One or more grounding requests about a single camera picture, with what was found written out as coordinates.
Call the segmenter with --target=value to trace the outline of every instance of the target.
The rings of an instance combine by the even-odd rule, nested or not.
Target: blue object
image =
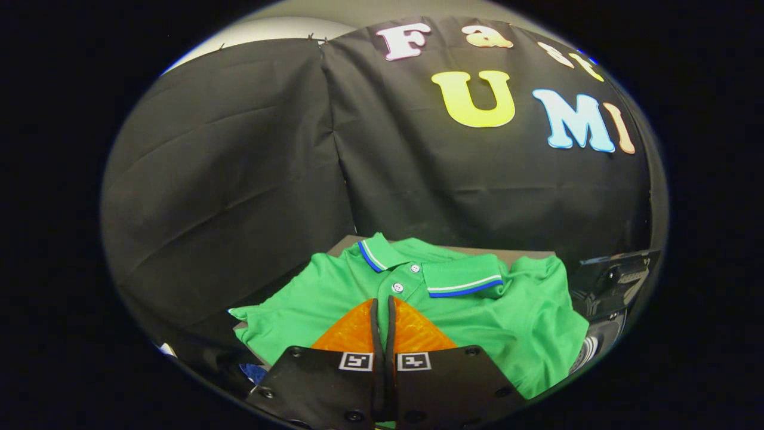
[[[255,383],[255,385],[259,384],[265,375],[268,374],[262,367],[249,363],[239,364],[239,369],[241,369],[241,371],[244,372],[244,375],[247,375],[247,378]]]
[[[586,55],[587,57],[589,57],[589,55],[588,55],[588,54],[586,54],[584,51],[582,51],[582,50],[580,50],[580,49],[577,49],[577,51],[578,51],[578,52],[580,52],[580,53],[582,53],[583,55]],[[594,61],[594,58],[592,58],[592,57],[589,57],[589,61],[591,61],[592,63],[594,63],[594,65],[595,65],[595,66],[597,65],[597,61]]]

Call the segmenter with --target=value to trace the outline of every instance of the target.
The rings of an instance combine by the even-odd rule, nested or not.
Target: black fabric
[[[198,324],[353,233],[315,42],[259,41],[162,76],[116,140],[102,192],[112,275]]]
[[[390,316],[387,319],[387,347],[385,348],[385,390],[384,412],[379,421],[393,421],[398,414],[398,406],[395,396],[395,300],[393,296],[387,298],[387,309]]]
[[[387,45],[375,32],[416,22],[432,29],[421,55],[386,60]],[[514,47],[469,44],[461,28],[471,24],[498,30]],[[595,80],[581,66],[559,64],[537,41],[576,52],[498,21],[427,17],[374,25],[322,47],[358,234],[384,231],[391,239],[414,236],[450,246],[552,249],[568,267],[580,259],[648,247],[649,176],[633,120],[623,118],[634,155],[619,149],[607,154],[589,145],[550,147],[549,121],[533,90],[554,90],[571,106],[578,94],[587,94],[600,104],[625,107],[607,81]],[[478,77],[482,70],[510,76],[516,113],[501,127],[457,123],[431,81],[435,73],[467,72],[475,106],[491,109],[496,102]],[[604,122],[617,144],[607,113]]]
[[[383,420],[384,402],[385,402],[385,361],[382,340],[380,339],[379,321],[377,313],[379,311],[379,302],[375,298],[371,301],[371,340],[374,344],[374,392],[371,402],[371,411],[376,421]]]

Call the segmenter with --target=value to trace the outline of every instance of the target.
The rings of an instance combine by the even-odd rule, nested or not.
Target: light blue letter m
[[[607,134],[602,115],[597,108],[597,100],[585,95],[578,94],[576,104],[578,110],[573,110],[552,90],[534,90],[533,96],[544,104],[546,115],[549,117],[549,125],[552,127],[552,135],[549,136],[549,145],[553,148],[572,148],[573,140],[565,133],[565,126],[571,131],[578,145],[586,146],[587,130],[591,130],[591,147],[597,151],[615,152],[616,146]]]

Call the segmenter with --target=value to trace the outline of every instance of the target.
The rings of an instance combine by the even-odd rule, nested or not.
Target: foam letter
[[[633,154],[635,151],[634,144],[631,142],[629,132],[626,130],[626,124],[623,123],[623,118],[621,118],[620,110],[608,102],[602,103],[602,106],[607,109],[608,112],[610,112],[610,116],[613,117],[613,122],[616,123],[616,129],[618,129],[618,135],[620,136],[618,145],[621,147],[621,149],[623,149],[623,152],[626,152],[627,154]]]
[[[585,95],[578,94],[576,104],[578,109],[573,110],[559,94],[552,90],[534,90],[533,96],[544,104],[546,115],[549,117],[549,125],[552,127],[552,135],[549,136],[549,145],[553,148],[571,148],[573,141],[565,133],[565,126],[582,148],[586,146],[587,130],[591,130],[591,147],[597,151],[615,152],[616,146],[607,134],[605,123],[602,121],[599,103],[597,100]]]
[[[510,76],[495,70],[483,70],[477,75],[487,80],[494,92],[496,107],[491,110],[478,109],[472,103],[467,88],[469,73],[437,73],[432,75],[432,82],[440,85],[445,108],[456,122],[470,127],[498,127],[507,124],[515,116],[515,103],[507,85]]]
[[[411,47],[411,44],[425,46],[425,37],[420,31],[429,33],[430,27],[420,22],[379,30],[377,36],[384,37],[384,41],[387,43],[387,50],[390,52],[385,56],[385,59],[393,61],[400,60],[401,58],[416,57],[421,54],[422,51],[420,49]]]
[[[467,42],[477,47],[512,47],[514,44],[498,31],[483,25],[468,25],[461,29],[467,35]]]

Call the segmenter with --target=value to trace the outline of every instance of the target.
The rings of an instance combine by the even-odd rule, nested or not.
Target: blue striped collar trim
[[[377,273],[411,261],[396,251],[382,233],[375,233],[372,237],[358,242],[358,248],[366,263]]]

